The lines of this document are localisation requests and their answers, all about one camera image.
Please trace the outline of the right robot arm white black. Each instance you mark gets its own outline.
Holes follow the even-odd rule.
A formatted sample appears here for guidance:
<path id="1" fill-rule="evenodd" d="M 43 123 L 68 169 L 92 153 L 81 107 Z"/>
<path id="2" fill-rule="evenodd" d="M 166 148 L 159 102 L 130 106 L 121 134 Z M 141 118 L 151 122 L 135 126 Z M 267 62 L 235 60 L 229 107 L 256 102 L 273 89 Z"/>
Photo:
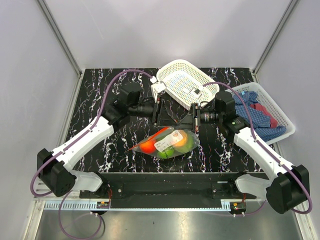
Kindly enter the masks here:
<path id="1" fill-rule="evenodd" d="M 227 185 L 228 195 L 239 198 L 249 194 L 267 201 L 279 214 L 292 210 L 308 214 L 313 209 L 309 171 L 295 166 L 277 154 L 254 131 L 253 124 L 236 114 L 235 100 L 228 91 L 219 91 L 214 107 L 202 109 L 192 104 L 189 113 L 177 124 L 178 129 L 198 132 L 202 124 L 215 124 L 223 136 L 244 150 L 264 171 L 267 178 L 241 173 Z"/>

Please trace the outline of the fake red tomato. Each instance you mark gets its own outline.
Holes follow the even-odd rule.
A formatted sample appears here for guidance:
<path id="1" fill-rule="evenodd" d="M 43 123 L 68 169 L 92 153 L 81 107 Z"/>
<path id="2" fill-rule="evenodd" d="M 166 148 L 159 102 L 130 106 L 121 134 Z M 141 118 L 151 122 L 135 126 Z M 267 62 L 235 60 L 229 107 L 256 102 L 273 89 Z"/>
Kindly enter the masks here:
<path id="1" fill-rule="evenodd" d="M 153 139 L 142 142 L 139 145 L 139 149 L 141 150 L 142 153 L 152 154 L 156 151 L 155 143 L 156 141 L 154 141 Z"/>

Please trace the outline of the clear zip top bag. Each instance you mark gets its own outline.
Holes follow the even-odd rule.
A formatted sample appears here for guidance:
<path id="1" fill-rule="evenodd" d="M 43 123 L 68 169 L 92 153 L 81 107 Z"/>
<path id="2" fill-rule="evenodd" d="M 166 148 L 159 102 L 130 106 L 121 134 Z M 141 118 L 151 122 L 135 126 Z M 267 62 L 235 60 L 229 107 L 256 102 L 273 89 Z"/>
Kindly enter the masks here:
<path id="1" fill-rule="evenodd" d="M 146 142 L 148 140 L 154 140 L 155 141 L 154 146 L 156 148 L 155 152 L 149 153 L 149 154 L 147 154 L 147 153 L 143 153 L 143 154 L 158 158 L 158 152 L 162 152 L 166 149 L 174 149 L 174 155 L 171 158 L 185 155 L 185 154 L 191 152 L 192 150 L 187 153 L 180 153 L 180 152 L 176 151 L 175 147 L 174 147 L 174 144 L 178 141 L 178 137 L 180 135 L 178 130 L 183 130 L 187 133 L 187 135 L 190 135 L 191 137 L 193 137 L 192 150 L 197 148 L 200 145 L 200 140 L 199 140 L 198 136 L 194 132 L 192 132 L 191 130 L 177 129 L 177 128 L 170 126 L 170 127 L 165 127 L 163 129 L 159 130 L 158 132 L 156 132 L 155 134 L 145 138 L 144 140 L 140 141 L 138 144 L 134 145 L 130 149 L 135 152 L 143 153 L 140 150 L 140 144 L 143 142 Z"/>

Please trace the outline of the fake peach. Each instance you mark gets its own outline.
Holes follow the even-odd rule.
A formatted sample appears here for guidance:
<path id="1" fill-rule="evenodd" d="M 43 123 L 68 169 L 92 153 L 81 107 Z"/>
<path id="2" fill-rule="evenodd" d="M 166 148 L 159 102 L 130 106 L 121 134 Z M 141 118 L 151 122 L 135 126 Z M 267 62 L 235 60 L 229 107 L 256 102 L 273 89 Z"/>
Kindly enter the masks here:
<path id="1" fill-rule="evenodd" d="M 188 135 L 184 130 L 178 130 L 178 141 L 174 144 L 175 147 L 183 147 L 188 142 Z"/>

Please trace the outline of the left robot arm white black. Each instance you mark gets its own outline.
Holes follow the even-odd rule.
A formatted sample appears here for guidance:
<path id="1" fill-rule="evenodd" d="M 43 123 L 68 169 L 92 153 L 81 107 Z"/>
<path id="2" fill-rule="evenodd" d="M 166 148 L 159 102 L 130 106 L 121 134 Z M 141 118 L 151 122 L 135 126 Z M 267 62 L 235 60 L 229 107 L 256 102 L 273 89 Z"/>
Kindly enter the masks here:
<path id="1" fill-rule="evenodd" d="M 42 149 L 37 154 L 37 176 L 56 197 L 70 191 L 89 191 L 97 198 L 108 193 L 108 182 L 99 173 L 74 170 L 79 160 L 104 139 L 112 136 L 131 117 L 151 119 L 158 123 L 163 117 L 159 93 L 166 89 L 163 82 L 151 85 L 151 99 L 141 98 L 138 83 L 120 87 L 118 94 L 106 92 L 98 115 L 83 130 L 52 151 Z"/>

